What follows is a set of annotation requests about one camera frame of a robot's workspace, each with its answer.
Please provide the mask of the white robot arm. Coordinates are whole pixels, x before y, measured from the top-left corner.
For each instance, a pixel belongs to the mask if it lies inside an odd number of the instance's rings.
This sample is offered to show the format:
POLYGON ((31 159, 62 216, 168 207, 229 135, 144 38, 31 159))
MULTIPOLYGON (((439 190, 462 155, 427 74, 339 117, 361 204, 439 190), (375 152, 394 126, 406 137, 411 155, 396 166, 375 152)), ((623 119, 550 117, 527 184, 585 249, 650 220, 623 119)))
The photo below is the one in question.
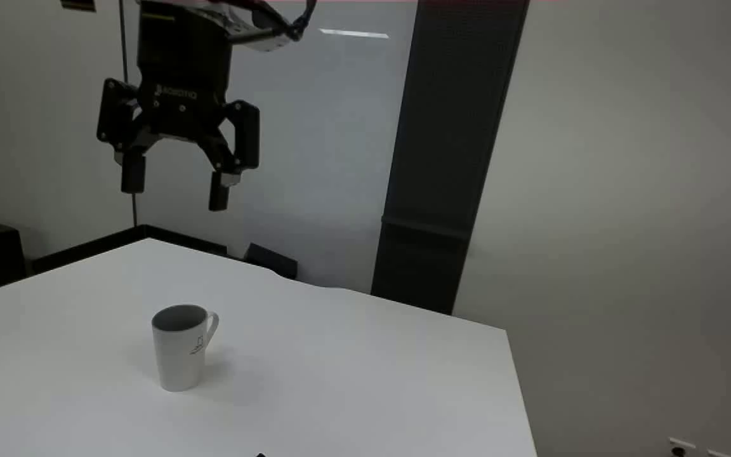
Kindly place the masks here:
POLYGON ((106 79, 95 137, 113 147, 122 190, 144 190, 144 155, 159 140, 197 144, 207 163, 207 207, 225 211, 243 169, 259 166, 260 111, 225 99, 230 50, 300 41, 316 0, 287 20, 267 0, 139 0, 139 84, 106 79))

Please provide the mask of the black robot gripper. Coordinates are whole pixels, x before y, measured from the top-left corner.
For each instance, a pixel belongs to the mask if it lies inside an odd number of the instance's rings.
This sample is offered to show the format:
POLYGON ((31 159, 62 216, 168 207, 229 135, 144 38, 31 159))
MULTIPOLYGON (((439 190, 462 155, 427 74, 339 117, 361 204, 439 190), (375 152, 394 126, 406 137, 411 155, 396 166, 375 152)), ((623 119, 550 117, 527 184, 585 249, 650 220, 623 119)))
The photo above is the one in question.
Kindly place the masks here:
POLYGON ((122 190, 144 190, 144 152, 164 135, 197 137, 212 164, 207 207, 225 211, 230 187, 259 166, 260 114, 248 102, 225 103, 230 43, 221 24, 164 0, 139 3, 142 94, 116 79, 100 86, 95 137, 113 147, 122 190))

